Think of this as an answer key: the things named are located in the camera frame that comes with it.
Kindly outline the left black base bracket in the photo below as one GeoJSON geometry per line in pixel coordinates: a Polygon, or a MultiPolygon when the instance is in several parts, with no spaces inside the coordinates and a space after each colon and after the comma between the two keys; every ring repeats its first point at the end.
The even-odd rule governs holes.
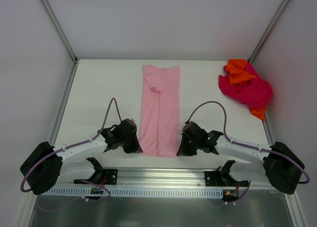
{"type": "Polygon", "coordinates": [[[116,185],[117,174],[117,169],[101,169],[85,180],[98,185],[116,185]]]}

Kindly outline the magenta t-shirt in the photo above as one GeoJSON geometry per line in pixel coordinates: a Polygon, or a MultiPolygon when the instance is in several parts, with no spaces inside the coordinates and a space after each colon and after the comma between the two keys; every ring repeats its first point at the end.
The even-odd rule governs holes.
{"type": "Polygon", "coordinates": [[[255,71],[253,65],[247,69],[249,73],[254,74],[257,78],[239,84],[231,85],[229,83],[228,73],[218,77],[218,86],[221,92],[246,105],[249,109],[265,108],[268,106],[273,90],[271,85],[262,79],[255,71]]]}

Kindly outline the left aluminium corner post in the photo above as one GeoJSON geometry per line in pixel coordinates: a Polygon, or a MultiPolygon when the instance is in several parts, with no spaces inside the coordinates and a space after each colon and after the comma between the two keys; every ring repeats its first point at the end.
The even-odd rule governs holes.
{"type": "Polygon", "coordinates": [[[72,49],[72,46],[70,45],[61,25],[56,17],[56,14],[54,13],[54,10],[53,10],[51,4],[49,3],[48,0],[39,0],[39,1],[42,4],[44,10],[46,11],[48,18],[52,22],[53,27],[55,28],[55,30],[56,30],[62,44],[64,45],[69,57],[71,58],[72,62],[74,64],[76,64],[78,61],[78,58],[77,58],[74,50],[72,49]]]}

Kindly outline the black base bracket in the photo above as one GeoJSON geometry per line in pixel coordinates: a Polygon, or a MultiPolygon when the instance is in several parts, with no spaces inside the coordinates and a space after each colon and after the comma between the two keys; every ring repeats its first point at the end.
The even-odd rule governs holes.
{"type": "Polygon", "coordinates": [[[98,185],[116,185],[117,174],[117,169],[101,169],[85,180],[98,185]]]}
{"type": "Polygon", "coordinates": [[[206,186],[234,187],[239,184],[241,187],[247,187],[249,184],[248,181],[236,181],[229,174],[221,171],[205,171],[204,180],[206,186]]]}

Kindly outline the right aluminium corner post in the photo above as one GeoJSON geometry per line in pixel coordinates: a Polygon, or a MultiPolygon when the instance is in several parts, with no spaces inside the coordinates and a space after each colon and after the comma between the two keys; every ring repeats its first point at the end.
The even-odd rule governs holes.
{"type": "Polygon", "coordinates": [[[273,32],[275,26],[277,25],[278,21],[282,17],[283,13],[287,9],[288,5],[290,4],[292,0],[282,0],[277,8],[277,10],[274,12],[272,18],[270,19],[267,27],[265,28],[260,40],[258,41],[255,49],[251,53],[250,57],[248,58],[248,62],[253,63],[256,59],[256,57],[259,55],[260,51],[266,44],[267,40],[269,39],[271,33],[273,32]]]}

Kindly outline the aluminium corner post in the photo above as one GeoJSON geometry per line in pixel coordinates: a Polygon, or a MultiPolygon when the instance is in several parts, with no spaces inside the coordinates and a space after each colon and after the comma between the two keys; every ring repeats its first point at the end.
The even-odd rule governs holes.
{"type": "Polygon", "coordinates": [[[258,41],[255,49],[251,53],[250,57],[248,58],[248,62],[253,63],[256,59],[256,57],[259,55],[260,51],[266,44],[267,40],[269,39],[271,33],[273,32],[275,26],[277,25],[278,21],[282,17],[283,13],[287,9],[288,5],[290,4],[292,0],[282,0],[277,8],[277,10],[274,12],[272,18],[270,19],[267,27],[265,28],[260,40],[258,41]]]}
{"type": "Polygon", "coordinates": [[[52,22],[53,27],[55,28],[55,30],[56,30],[62,44],[64,45],[69,57],[71,58],[72,62],[74,64],[76,64],[78,61],[78,58],[77,58],[74,50],[72,49],[72,46],[70,45],[61,25],[56,17],[56,14],[54,13],[54,10],[53,10],[51,4],[49,3],[48,0],[39,0],[39,1],[42,4],[44,10],[46,11],[48,18],[52,22]]]}

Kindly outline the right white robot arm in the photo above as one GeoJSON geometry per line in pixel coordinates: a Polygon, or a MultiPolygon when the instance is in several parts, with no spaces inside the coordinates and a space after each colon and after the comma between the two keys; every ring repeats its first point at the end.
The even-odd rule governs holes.
{"type": "Polygon", "coordinates": [[[197,151],[232,156],[220,171],[220,182],[231,186],[235,182],[268,183],[280,192],[293,194],[305,168],[303,162],[282,142],[273,145],[243,143],[223,132],[206,132],[194,122],[182,129],[179,156],[194,156],[197,151]]]}

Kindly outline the pink t-shirt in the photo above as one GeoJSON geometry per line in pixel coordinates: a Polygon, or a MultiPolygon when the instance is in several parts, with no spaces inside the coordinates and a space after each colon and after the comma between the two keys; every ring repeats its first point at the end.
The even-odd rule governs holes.
{"type": "Polygon", "coordinates": [[[180,67],[143,66],[139,144],[154,157],[175,157],[179,150],[180,67]]]}

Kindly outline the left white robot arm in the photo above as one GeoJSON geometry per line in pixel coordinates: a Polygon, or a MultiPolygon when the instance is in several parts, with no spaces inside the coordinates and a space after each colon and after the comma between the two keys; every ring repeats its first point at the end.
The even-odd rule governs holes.
{"type": "Polygon", "coordinates": [[[127,154],[141,153],[136,131],[134,121],[124,119],[118,125],[100,129],[95,137],[78,145],[52,146],[42,142],[20,166],[23,182],[35,195],[63,182],[115,185],[117,170],[104,168],[101,157],[119,147],[127,154]]]}

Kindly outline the aluminium mounting rail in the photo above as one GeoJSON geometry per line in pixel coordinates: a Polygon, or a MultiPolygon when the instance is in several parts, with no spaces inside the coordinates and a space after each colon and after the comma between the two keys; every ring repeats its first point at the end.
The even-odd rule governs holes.
{"type": "MultiPolygon", "coordinates": [[[[45,190],[50,189],[55,184],[75,183],[83,184],[83,180],[88,179],[95,171],[103,168],[93,168],[89,165],[80,164],[79,166],[69,167],[58,172],[54,179],[45,174],[39,183],[51,181],[45,190]]],[[[204,169],[164,169],[164,168],[104,168],[117,169],[116,185],[158,185],[158,186],[206,186],[204,180],[204,169]]],[[[250,181],[249,178],[243,178],[240,181],[250,181]]]]}

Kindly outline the right black base bracket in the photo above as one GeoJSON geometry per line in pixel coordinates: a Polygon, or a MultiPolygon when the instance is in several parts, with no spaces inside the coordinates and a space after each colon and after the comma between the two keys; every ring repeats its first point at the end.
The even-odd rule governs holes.
{"type": "Polygon", "coordinates": [[[205,171],[204,180],[206,186],[234,187],[239,184],[241,187],[247,187],[249,184],[248,181],[236,181],[229,174],[221,171],[205,171]]]}

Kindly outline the orange t-shirt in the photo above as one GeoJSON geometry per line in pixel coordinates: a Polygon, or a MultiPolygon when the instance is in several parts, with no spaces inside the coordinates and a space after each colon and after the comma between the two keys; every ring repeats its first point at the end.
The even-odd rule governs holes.
{"type": "Polygon", "coordinates": [[[235,85],[256,79],[257,77],[247,70],[251,67],[251,63],[245,59],[229,59],[225,68],[228,73],[229,83],[235,85]]]}

